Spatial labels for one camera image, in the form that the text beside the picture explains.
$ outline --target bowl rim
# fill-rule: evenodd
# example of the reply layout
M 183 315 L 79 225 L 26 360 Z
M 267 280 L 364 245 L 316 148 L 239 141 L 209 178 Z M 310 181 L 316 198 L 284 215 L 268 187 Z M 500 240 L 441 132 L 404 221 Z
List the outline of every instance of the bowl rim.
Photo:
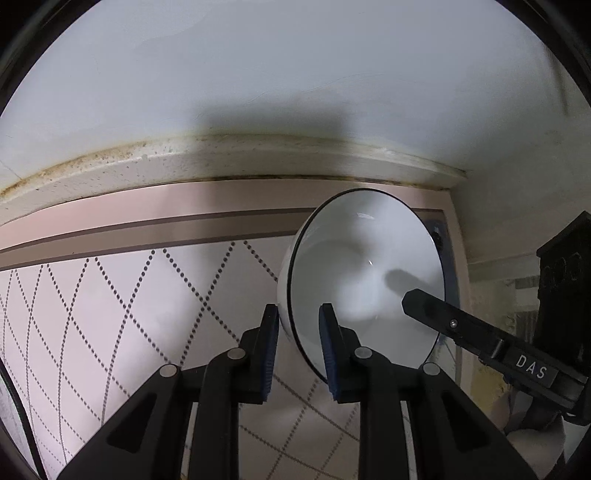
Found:
M 344 190 L 343 192 L 339 192 L 339 193 L 333 195 L 332 197 L 330 197 L 329 199 L 325 200 L 308 217 L 308 219 L 306 220 L 306 222 L 304 223 L 304 225 L 300 229 L 300 231 L 298 233 L 297 239 L 295 240 L 294 248 L 291 251 L 291 255 L 290 255 L 290 263 L 289 263 L 289 266 L 288 266 L 288 269 L 287 269 L 287 285 L 286 285 L 286 290 L 287 290 L 287 316 L 289 317 L 289 321 L 290 321 L 291 334 L 293 336 L 293 339 L 296 342 L 295 344 L 296 344 L 298 350 L 300 351 L 300 353 L 304 357 L 304 360 L 308 364 L 308 367 L 310 367 L 312 369 L 312 371 L 318 376 L 318 378 L 320 378 L 324 383 L 327 383 L 326 377 L 320 373 L 320 371 L 313 364 L 312 360 L 308 357 L 308 354 L 306 353 L 306 350 L 304 349 L 303 345 L 301 344 L 300 337 L 298 336 L 298 333 L 297 333 L 296 323 L 294 321 L 293 311 L 292 311 L 292 308 L 291 308 L 291 283 L 292 283 L 292 277 L 293 277 L 293 268 L 294 268 L 294 264 L 295 264 L 295 261 L 296 261 L 296 256 L 297 256 L 298 249 L 299 249 L 300 244 L 301 244 L 301 242 L 302 242 L 302 240 L 304 238 L 304 234 L 306 233 L 306 231 L 308 230 L 308 227 L 312 224 L 312 222 L 314 221 L 314 219 L 316 218 L 316 216 L 326 206 L 328 206 L 329 203 L 333 202 L 337 198 L 342 197 L 343 195 L 346 195 L 348 193 L 361 192 L 361 191 L 369 191 L 369 192 L 381 193 L 381 194 L 387 195 L 387 196 L 393 198 L 394 200 L 402 203 L 405 207 L 408 208 L 408 210 L 410 210 L 414 214 L 414 216 L 417 217 L 417 219 L 421 222 L 421 224 L 423 225 L 423 227 L 425 228 L 425 230 L 429 234 L 429 237 L 431 237 L 431 234 L 427 230 L 427 227 L 425 226 L 425 224 L 423 223 L 423 221 L 421 220 L 421 218 L 405 202 L 403 202 L 398 197 L 392 195 L 391 193 L 384 192 L 383 190 L 368 188 L 368 187 L 359 187 L 359 188 L 349 189 L 349 190 Z M 439 259 L 439 266 L 441 268 L 441 276 L 443 277 L 444 276 L 443 265 L 441 264 L 441 257 L 439 256 L 439 252 L 437 252 L 437 258 Z M 445 282 L 443 283 L 443 298 L 445 299 Z M 437 333 L 437 336 L 436 336 L 436 338 L 435 338 L 435 340 L 433 342 L 433 346 L 431 347 L 431 350 L 429 351 L 428 355 L 425 358 L 425 361 L 427 361 L 428 358 L 433 353 L 433 350 L 435 349 L 435 346 L 437 345 L 437 342 L 439 341 L 440 335 L 441 335 L 441 333 L 438 332 Z

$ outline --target label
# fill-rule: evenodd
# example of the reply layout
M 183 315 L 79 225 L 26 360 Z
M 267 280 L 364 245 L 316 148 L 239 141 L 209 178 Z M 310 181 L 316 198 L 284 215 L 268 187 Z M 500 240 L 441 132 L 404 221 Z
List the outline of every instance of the label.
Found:
M 533 381 L 550 388 L 558 370 L 514 346 L 509 348 L 503 363 L 527 375 Z

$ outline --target white bowl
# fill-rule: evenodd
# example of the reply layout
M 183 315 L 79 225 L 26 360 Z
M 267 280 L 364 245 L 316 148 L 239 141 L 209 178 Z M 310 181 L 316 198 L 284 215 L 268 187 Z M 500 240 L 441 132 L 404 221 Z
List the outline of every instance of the white bowl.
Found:
M 277 288 L 283 328 L 322 379 L 323 303 L 392 363 L 417 368 L 437 341 L 435 330 L 402 310 L 414 288 L 444 299 L 437 249 L 418 216 L 380 190 L 348 190 L 318 207 L 287 251 Z

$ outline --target black bracket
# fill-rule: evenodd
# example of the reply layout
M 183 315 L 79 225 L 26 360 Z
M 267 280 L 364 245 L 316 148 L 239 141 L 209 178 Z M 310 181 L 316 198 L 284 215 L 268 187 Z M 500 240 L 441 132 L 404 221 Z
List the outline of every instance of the black bracket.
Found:
M 584 402 L 587 377 L 535 346 L 422 290 L 409 291 L 404 313 L 452 338 L 514 384 L 555 411 L 572 413 Z
M 507 438 L 435 364 L 394 365 L 340 327 L 331 304 L 319 313 L 329 388 L 339 403 L 361 402 L 359 480 L 408 479 L 401 401 L 410 415 L 421 479 L 535 480 Z
M 238 404 L 271 390 L 279 314 L 267 305 L 260 327 L 207 365 L 164 365 L 82 447 L 59 480 L 178 480 L 189 415 L 199 402 L 189 480 L 238 480 Z

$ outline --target screw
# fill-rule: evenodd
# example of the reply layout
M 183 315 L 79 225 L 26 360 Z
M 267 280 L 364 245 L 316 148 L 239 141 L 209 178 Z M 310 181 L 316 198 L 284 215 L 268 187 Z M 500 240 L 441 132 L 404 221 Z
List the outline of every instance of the screw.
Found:
M 427 375 L 431 375 L 433 377 L 436 377 L 437 375 L 439 375 L 441 368 L 439 368 L 439 365 L 429 362 L 429 363 L 423 365 L 423 371 Z
M 240 360 L 246 356 L 246 352 L 242 348 L 232 348 L 228 350 L 228 358 L 230 360 Z
M 160 375 L 162 377 L 173 377 L 174 374 L 177 372 L 177 367 L 175 365 L 163 365 L 160 367 Z
M 355 356 L 362 360 L 368 359 L 371 357 L 371 350 L 366 346 L 360 346 L 355 349 Z

